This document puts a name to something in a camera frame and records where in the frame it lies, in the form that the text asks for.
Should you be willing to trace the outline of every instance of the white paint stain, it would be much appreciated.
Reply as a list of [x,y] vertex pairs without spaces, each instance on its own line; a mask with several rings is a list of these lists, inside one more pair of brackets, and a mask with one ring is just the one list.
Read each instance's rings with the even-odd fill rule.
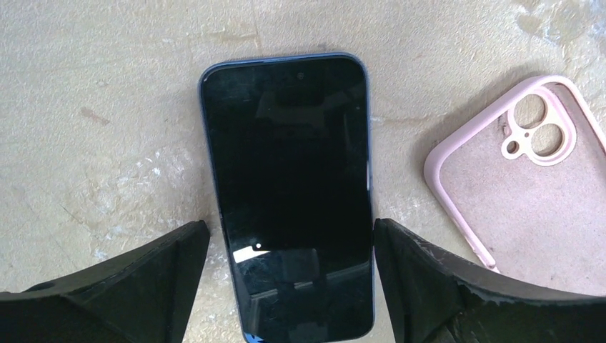
[[101,250],[99,250],[99,248],[95,248],[94,256],[99,261],[105,261],[108,257],[107,254],[105,252],[102,252]]

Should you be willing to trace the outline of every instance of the concrete floor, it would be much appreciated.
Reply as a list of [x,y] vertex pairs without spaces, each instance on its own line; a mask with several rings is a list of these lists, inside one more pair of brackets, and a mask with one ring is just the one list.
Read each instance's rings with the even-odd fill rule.
[[[212,64],[356,54],[369,72],[376,215],[472,260],[422,179],[437,141],[535,74],[570,77],[606,129],[604,0],[96,2],[1,5],[0,290],[205,219],[213,237],[185,342],[243,342],[196,90]],[[377,322],[358,342],[392,340],[377,277]]]

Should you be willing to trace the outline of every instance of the black plastic bracket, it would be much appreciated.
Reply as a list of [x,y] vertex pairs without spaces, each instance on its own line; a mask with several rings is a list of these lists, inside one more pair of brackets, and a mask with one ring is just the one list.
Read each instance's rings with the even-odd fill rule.
[[209,238],[204,222],[191,222],[80,272],[0,293],[0,341],[181,342]]
[[491,272],[391,219],[375,222],[374,240],[396,343],[605,341],[606,298]]

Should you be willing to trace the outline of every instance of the camera cutout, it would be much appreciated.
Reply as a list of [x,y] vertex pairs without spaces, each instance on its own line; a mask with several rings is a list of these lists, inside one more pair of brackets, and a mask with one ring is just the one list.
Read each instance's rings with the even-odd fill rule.
[[541,124],[547,115],[547,105],[543,98],[529,94],[515,104],[515,122],[523,129],[532,129]]
[[539,86],[507,110],[507,137],[501,152],[506,159],[525,154],[539,166],[564,161],[575,148],[575,125],[560,101],[546,86]]

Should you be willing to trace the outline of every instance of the smartphone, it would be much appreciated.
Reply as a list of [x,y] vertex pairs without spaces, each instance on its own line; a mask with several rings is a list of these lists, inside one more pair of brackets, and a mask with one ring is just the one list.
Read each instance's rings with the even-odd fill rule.
[[248,342],[374,322],[367,78],[349,54],[218,64],[199,93]]

